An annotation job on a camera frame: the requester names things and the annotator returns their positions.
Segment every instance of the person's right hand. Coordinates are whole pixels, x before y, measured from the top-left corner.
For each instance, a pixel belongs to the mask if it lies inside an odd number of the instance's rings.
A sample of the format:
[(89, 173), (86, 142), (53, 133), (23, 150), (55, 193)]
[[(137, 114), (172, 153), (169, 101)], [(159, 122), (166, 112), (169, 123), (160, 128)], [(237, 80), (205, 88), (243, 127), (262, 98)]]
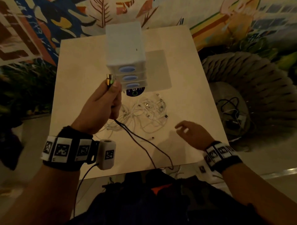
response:
[(214, 142), (213, 137), (207, 130), (194, 122), (184, 120), (177, 124), (175, 129), (177, 129), (176, 132), (182, 139), (198, 150), (206, 150)]

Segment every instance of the painted wall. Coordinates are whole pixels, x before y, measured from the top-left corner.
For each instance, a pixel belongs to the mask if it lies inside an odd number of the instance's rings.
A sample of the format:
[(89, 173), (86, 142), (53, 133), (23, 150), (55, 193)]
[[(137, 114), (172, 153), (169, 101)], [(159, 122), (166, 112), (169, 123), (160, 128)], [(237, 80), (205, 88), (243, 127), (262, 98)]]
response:
[(40, 57), (57, 65), (61, 40), (136, 20), (143, 29), (186, 25), (197, 50), (247, 33), (292, 44), (296, 13), (296, 0), (0, 0), (0, 66)]

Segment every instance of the painted leaf branch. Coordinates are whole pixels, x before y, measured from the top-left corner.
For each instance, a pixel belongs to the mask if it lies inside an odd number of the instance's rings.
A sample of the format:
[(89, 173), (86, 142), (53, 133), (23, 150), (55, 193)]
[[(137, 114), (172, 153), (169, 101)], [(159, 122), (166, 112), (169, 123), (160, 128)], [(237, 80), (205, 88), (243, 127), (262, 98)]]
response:
[(98, 19), (91, 15), (90, 16), (98, 20), (99, 22), (101, 22), (101, 24), (96, 24), (98, 27), (104, 28), (106, 24), (112, 20), (112, 18), (109, 18), (110, 11), (108, 11), (109, 9), (108, 3), (104, 3), (104, 0), (93, 0), (93, 1), (90, 1), (90, 3), (91, 3), (91, 6), (101, 14), (101, 19)]
[(144, 25), (148, 22), (148, 20), (151, 18), (151, 16), (155, 13), (155, 11), (156, 11), (157, 9), (158, 9), (158, 7), (155, 8), (155, 9), (152, 11), (151, 14), (149, 14), (149, 12), (148, 12), (148, 13), (144, 16), (144, 21), (143, 21), (141, 27), (144, 27)]

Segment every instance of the table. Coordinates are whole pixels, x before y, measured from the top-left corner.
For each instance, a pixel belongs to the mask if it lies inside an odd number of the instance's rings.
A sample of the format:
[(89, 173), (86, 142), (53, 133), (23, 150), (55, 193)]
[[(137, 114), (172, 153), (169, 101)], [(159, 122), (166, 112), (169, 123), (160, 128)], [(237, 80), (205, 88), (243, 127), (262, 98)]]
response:
[[(146, 134), (137, 124), (135, 133), (147, 139), (154, 137), (152, 142), (171, 157), (174, 165), (201, 161), (202, 151), (176, 134), (174, 126), (178, 122), (194, 121), (205, 127), (214, 139), (224, 143), (228, 140), (191, 33), (185, 26), (175, 26), (145, 30), (143, 37), (149, 85), (140, 97), (158, 92), (166, 102), (168, 118), (156, 133)], [(89, 96), (106, 79), (105, 41), (105, 35), (62, 40), (49, 135), (56, 136), (62, 127), (70, 125)], [(123, 104), (131, 105), (137, 98), (122, 93)], [(107, 138), (110, 133), (104, 130), (98, 137)], [(153, 169), (145, 151), (125, 131), (113, 132), (110, 139), (117, 143), (113, 168), (94, 167), (86, 179)], [(146, 142), (141, 144), (158, 168), (170, 166), (168, 158), (157, 149)], [(90, 166), (86, 163), (82, 166), (80, 179)]]

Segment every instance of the wristband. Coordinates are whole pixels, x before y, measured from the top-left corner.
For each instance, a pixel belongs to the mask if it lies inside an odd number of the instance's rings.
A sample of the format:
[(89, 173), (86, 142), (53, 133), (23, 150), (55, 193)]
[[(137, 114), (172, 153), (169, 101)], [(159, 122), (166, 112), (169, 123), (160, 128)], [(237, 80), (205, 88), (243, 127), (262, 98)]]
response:
[(94, 163), (99, 141), (92, 137), (70, 126), (64, 127), (57, 137), (48, 136), (41, 156), (43, 164), (64, 171), (79, 171), (83, 163)]
[(227, 144), (214, 141), (204, 152), (204, 160), (211, 171), (222, 173), (228, 167), (242, 163), (236, 152)]

